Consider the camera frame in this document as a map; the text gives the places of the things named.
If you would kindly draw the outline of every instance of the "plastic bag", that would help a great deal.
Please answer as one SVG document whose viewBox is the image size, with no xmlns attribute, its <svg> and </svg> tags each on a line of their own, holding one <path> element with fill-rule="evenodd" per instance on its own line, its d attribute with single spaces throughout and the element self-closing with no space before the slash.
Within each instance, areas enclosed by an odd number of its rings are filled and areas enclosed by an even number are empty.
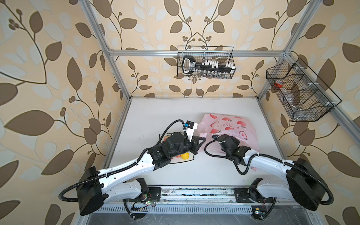
<svg viewBox="0 0 360 225">
<path fill-rule="evenodd" d="M 227 134 L 240 140 L 239 146 L 248 146 L 258 151 L 258 142 L 256 131 L 252 123 L 243 117 L 230 116 L 224 114 L 205 114 L 201 123 L 199 123 L 197 132 L 200 137 L 206 138 L 206 142 L 201 146 L 203 150 L 205 145 L 212 141 L 214 134 Z"/>
</svg>

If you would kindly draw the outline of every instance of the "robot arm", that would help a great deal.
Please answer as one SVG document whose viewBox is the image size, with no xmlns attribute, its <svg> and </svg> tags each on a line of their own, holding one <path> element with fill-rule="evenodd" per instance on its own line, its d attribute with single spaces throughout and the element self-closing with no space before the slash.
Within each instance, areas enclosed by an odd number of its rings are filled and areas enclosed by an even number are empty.
<svg viewBox="0 0 360 225">
<path fill-rule="evenodd" d="M 59 199 L 72 202 L 78 201 L 80 215 L 82 216 L 96 211 L 105 202 L 128 198 L 144 200 L 149 192 L 144 179 L 137 179 L 129 183 L 125 183 L 125 181 L 162 168 L 169 164 L 175 156 L 186 152 L 197 154 L 201 145 L 206 141 L 205 138 L 193 136 L 193 132 L 197 128 L 196 123 L 190 121 L 182 123 L 184 134 L 174 132 L 160 143 L 170 125 L 164 131 L 158 143 L 151 148 L 145 149 L 137 159 L 100 171 L 96 171 L 95 167 L 89 168 L 77 184 L 66 188 L 59 194 Z M 316 210 L 319 204 L 332 203 L 333 198 L 330 190 L 308 162 L 302 159 L 298 159 L 296 162 L 277 159 L 258 153 L 249 147 L 238 147 L 239 140 L 226 134 L 222 136 L 213 135 L 213 139 L 214 141 L 208 144 L 218 141 L 221 149 L 226 154 L 222 158 L 232 161 L 241 175 L 247 173 L 251 164 L 252 167 L 267 171 L 283 180 L 273 182 L 257 178 L 250 185 L 246 196 L 254 202 L 262 198 L 279 197 L 296 200 L 300 205 L 310 210 Z M 206 151 L 207 145 L 204 149 L 205 152 L 210 156 L 214 156 Z M 239 170 L 238 164 L 247 167 L 245 172 Z M 63 196 L 73 188 L 77 189 L 77 199 Z M 328 192 L 329 200 L 321 202 L 325 192 Z"/>
</svg>

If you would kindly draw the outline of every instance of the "black wire basket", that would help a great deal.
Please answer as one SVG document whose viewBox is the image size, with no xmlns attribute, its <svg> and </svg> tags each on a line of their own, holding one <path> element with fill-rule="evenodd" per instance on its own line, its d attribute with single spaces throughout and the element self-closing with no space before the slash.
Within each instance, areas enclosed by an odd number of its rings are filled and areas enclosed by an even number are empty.
<svg viewBox="0 0 360 225">
<path fill-rule="evenodd" d="M 316 75 L 316 81 L 306 75 L 305 69 Z M 266 79 L 293 122 L 315 122 L 341 103 L 339 96 L 300 58 L 267 69 Z"/>
<path fill-rule="evenodd" d="M 231 79 L 235 73 L 233 47 L 178 46 L 177 74 L 187 77 Z"/>
</svg>

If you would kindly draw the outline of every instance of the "wallpaper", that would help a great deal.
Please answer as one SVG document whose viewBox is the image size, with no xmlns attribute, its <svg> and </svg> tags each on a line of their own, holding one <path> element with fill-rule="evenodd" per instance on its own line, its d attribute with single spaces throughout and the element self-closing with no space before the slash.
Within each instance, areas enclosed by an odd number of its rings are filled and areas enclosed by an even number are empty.
<svg viewBox="0 0 360 225">
<path fill-rule="evenodd" d="M 145 58 L 115 58 L 132 96 L 254 97 L 265 83 L 266 69 L 275 64 L 273 57 L 234 57 L 236 71 L 232 79 L 208 79 L 177 74 L 174 57 Z"/>
<path fill-rule="evenodd" d="M 282 50 L 306 0 L 90 0 L 107 44 L 117 50 L 232 46 Z"/>
<path fill-rule="evenodd" d="M 0 27 L 0 224 L 71 224 L 58 194 L 101 166 L 125 100 L 75 1 L 0 0 Z"/>
<path fill-rule="evenodd" d="M 324 2 L 293 55 L 319 74 L 342 99 L 338 107 L 360 126 L 360 2 Z"/>
<path fill-rule="evenodd" d="M 359 8 L 356 0 L 324 0 L 293 51 L 339 95 L 343 102 L 338 107 L 358 125 Z M 271 90 L 262 103 L 286 156 L 309 161 L 334 194 L 332 205 L 318 209 L 325 224 L 360 224 L 360 147 L 330 113 L 317 122 L 290 122 Z"/>
</svg>

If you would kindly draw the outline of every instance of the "lemon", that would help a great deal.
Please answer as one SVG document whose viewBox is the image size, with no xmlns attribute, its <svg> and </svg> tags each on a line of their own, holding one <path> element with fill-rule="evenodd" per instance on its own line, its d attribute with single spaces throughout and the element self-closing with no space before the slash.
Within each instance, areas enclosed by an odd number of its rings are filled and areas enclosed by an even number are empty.
<svg viewBox="0 0 360 225">
<path fill-rule="evenodd" d="M 181 154 L 181 158 L 182 158 L 182 159 L 188 159 L 188 158 L 189 158 L 189 153 L 186 152 L 186 153 L 184 153 L 184 154 Z"/>
</svg>

